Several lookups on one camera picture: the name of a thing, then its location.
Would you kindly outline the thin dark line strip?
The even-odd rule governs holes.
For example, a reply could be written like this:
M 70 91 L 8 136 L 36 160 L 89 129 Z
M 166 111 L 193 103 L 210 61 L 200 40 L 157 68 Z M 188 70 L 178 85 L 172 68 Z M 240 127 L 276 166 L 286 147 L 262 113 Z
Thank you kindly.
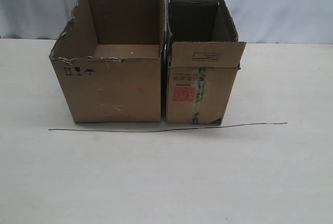
M 262 125 L 287 125 L 288 122 L 258 122 L 258 123 L 243 123 L 231 125 L 146 125 L 143 127 L 134 128 L 49 128 L 48 131 L 81 131 L 81 132 L 103 132 L 103 133 L 164 133 L 170 131 L 187 131 L 187 130 L 200 130 L 200 129 L 222 129 L 222 128 L 236 128 L 245 126 L 262 126 Z

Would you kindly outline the printed cardboard box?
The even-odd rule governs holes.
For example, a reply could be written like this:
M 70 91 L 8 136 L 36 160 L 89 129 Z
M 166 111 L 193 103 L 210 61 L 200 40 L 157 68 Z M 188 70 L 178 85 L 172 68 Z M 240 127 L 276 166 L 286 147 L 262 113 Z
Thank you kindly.
M 168 123 L 221 124 L 246 43 L 225 0 L 167 0 Z

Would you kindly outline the torn open cardboard box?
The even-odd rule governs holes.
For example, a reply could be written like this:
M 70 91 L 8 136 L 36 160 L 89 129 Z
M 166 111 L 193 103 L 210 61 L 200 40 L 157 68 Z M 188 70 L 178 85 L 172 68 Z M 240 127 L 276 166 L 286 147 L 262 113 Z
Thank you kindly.
M 49 59 L 76 123 L 161 121 L 164 0 L 77 0 Z

